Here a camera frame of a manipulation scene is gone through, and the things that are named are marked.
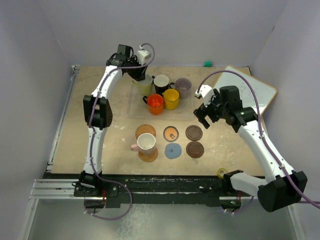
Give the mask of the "olive green mug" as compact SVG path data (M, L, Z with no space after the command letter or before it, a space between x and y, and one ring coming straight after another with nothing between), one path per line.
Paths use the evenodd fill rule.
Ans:
M146 74L145 79L141 81L132 80L132 83L137 87L139 93L143 96L149 96L153 90L153 78Z

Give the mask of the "black mug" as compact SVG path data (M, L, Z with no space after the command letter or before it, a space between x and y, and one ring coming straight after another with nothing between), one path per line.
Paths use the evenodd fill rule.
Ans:
M166 75L152 76L155 92L163 95L164 92L170 89L170 79Z

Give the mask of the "dark wooden coaster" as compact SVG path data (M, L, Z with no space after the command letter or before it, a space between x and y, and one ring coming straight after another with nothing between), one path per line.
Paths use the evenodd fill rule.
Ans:
M186 128L185 135L191 141L198 141L202 138L203 131L197 125L190 125Z
M186 152L191 158L200 158L204 152L204 146L198 141L191 141L186 145Z

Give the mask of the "yellow mug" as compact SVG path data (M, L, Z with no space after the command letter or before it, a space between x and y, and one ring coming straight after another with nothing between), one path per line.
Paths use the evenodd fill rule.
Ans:
M164 107L168 110L174 110L179 105L180 94L175 89L167 89L163 93Z

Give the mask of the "purple grey mug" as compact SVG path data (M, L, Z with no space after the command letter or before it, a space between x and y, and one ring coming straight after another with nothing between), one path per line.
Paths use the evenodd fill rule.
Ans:
M180 99L186 99L191 93L192 82L187 78L179 78L175 82L170 82L169 88L177 90Z

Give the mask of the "orange black rimmed coaster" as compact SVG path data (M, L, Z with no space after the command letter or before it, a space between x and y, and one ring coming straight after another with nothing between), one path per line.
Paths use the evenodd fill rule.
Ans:
M179 138L178 129L174 126L167 126L163 130L163 138L169 143L175 142Z

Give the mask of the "woven rattan coaster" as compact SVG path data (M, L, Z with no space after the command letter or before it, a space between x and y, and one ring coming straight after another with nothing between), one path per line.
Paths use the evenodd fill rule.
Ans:
M156 130L155 128L150 125L150 124L143 124L143 125L140 125L136 131L135 131L135 138L138 139L138 137L142 134L145 134L145 133L149 133L149 134L152 134L154 137L156 137L157 133L156 133Z
M158 157L158 149L155 148L155 151L150 155L145 155L142 152L138 152L138 157L144 162L153 162Z

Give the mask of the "blue smiley coaster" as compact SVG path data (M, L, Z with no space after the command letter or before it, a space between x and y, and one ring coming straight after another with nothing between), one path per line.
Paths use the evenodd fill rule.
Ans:
M178 143L169 143L165 147L164 154L168 159L176 159L182 154L182 148Z

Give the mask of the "pink mug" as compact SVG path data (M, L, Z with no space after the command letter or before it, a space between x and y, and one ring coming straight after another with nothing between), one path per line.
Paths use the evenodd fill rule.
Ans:
M156 151L156 138L151 133L143 133L137 138L136 144L131 146L131 150L145 156L152 155Z

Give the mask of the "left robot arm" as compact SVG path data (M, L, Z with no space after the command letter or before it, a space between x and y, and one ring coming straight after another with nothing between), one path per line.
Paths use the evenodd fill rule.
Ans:
M84 120L88 126L88 147L83 171L79 183L91 196L98 196L103 191L102 151L105 135L113 120L109 97L124 74L139 82L146 78L149 63L155 58L155 49L147 51L143 43L134 52L131 46L120 44L117 52L106 61L104 74L90 95L83 97Z

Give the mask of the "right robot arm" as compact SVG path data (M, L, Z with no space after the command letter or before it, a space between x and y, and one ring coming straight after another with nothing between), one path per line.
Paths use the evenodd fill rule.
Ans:
M295 171L284 160L258 122L256 111L252 107L243 107L239 89L234 85L220 89L202 85L194 96L203 99L193 112L198 121L208 129L210 125L206 117L214 123L225 120L245 141L264 172L264 178L248 175L242 170L225 173L223 192L233 196L241 191L256 197L267 212L300 202L299 193L305 190L307 176L303 171Z

